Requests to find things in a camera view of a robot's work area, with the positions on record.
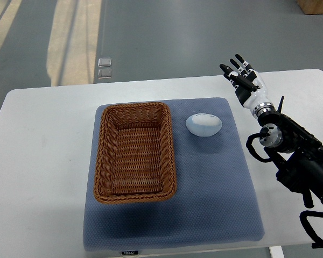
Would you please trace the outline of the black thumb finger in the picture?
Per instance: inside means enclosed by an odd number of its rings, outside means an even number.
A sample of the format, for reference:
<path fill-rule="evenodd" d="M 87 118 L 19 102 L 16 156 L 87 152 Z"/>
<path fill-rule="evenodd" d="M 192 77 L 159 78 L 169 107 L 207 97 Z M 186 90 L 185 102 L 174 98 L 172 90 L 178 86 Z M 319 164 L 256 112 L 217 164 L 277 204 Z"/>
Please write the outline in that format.
<path fill-rule="evenodd" d="M 250 82 L 248 79 L 246 79 L 238 73 L 229 73 L 228 77 L 231 81 L 235 82 L 237 85 L 241 86 L 246 91 L 259 90 L 259 86 L 254 85 L 252 82 Z"/>

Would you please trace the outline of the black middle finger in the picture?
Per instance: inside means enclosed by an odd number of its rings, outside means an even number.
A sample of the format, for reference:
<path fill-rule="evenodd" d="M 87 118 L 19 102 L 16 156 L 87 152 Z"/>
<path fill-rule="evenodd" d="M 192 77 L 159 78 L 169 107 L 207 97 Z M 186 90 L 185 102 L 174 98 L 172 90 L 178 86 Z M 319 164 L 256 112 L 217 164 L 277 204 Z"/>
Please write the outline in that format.
<path fill-rule="evenodd" d="M 248 76 L 248 71 L 246 68 L 243 66 L 243 63 L 239 64 L 236 62 L 234 59 L 230 59 L 230 63 L 236 68 L 237 72 L 242 75 L 243 77 Z"/>

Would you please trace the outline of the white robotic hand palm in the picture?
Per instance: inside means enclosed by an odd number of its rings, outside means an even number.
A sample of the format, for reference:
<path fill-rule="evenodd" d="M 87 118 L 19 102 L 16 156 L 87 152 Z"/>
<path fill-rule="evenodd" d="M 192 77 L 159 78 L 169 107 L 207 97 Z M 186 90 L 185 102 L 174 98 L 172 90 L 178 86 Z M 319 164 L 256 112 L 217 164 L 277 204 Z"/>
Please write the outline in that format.
<path fill-rule="evenodd" d="M 259 89 L 254 92 L 246 92 L 242 87 L 236 87 L 236 90 L 243 90 L 243 98 L 238 98 L 241 105 L 250 110 L 254 118 L 257 118 L 263 112 L 273 110 L 273 104 L 268 99 L 268 90 L 261 75 L 255 70 L 250 70 L 250 73 L 243 70 L 239 70 L 238 72 L 259 87 Z"/>

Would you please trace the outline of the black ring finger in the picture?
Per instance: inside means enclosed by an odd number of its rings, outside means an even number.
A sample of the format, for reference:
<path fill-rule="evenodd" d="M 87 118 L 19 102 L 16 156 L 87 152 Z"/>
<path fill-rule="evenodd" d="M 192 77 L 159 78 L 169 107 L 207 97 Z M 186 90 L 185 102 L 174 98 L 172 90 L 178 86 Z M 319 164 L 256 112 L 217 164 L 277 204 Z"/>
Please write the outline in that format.
<path fill-rule="evenodd" d="M 252 74 L 253 72 L 255 72 L 255 70 L 252 68 L 251 64 L 248 61 L 246 61 L 243 57 L 241 57 L 239 54 L 235 54 L 235 58 L 237 60 L 237 63 L 239 63 L 239 64 L 243 63 L 243 66 L 248 71 L 248 74 Z"/>

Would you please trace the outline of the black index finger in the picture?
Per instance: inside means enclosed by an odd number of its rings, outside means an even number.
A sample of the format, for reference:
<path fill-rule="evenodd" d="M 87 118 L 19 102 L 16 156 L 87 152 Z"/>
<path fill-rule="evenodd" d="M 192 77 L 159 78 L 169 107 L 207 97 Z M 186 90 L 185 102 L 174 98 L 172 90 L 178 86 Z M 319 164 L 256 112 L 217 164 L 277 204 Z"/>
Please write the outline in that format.
<path fill-rule="evenodd" d="M 224 72 L 224 78 L 226 78 L 234 88 L 238 88 L 240 85 L 233 80 L 233 77 L 238 77 L 240 74 L 226 64 L 220 64 L 219 67 Z"/>

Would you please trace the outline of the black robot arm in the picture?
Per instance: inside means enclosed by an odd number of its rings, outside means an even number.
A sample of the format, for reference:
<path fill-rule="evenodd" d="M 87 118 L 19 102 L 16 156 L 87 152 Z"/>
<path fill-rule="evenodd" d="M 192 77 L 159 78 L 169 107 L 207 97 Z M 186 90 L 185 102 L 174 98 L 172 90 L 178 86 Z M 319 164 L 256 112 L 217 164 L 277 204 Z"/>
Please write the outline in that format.
<path fill-rule="evenodd" d="M 248 137 L 249 153 L 262 163 L 277 167 L 277 181 L 302 195 L 307 208 L 300 222 L 313 240 L 312 248 L 323 249 L 309 217 L 323 218 L 323 145 L 313 134 L 282 113 L 282 103 L 274 107 L 259 73 L 239 54 L 230 59 L 232 67 L 221 64 L 224 77 L 235 89 L 239 103 L 257 119 L 261 130 Z"/>

